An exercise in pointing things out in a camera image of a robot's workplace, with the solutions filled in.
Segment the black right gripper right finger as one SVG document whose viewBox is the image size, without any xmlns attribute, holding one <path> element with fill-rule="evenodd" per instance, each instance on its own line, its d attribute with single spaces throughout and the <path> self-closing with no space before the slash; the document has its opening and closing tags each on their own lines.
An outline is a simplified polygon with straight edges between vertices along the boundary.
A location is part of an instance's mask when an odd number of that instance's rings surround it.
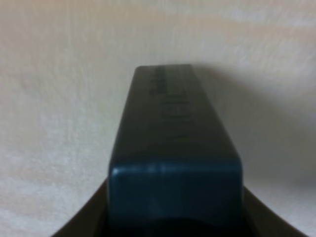
<svg viewBox="0 0 316 237">
<path fill-rule="evenodd" d="M 306 237 L 244 187 L 245 219 L 256 237 Z"/>
</svg>

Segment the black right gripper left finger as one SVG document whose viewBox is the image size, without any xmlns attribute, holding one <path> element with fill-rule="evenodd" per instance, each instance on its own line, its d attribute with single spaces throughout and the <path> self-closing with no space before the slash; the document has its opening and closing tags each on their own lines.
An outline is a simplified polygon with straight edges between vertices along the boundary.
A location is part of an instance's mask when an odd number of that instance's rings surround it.
<svg viewBox="0 0 316 237">
<path fill-rule="evenodd" d="M 91 199 L 67 222 L 55 237 L 107 237 L 107 182 L 103 182 Z"/>
</svg>

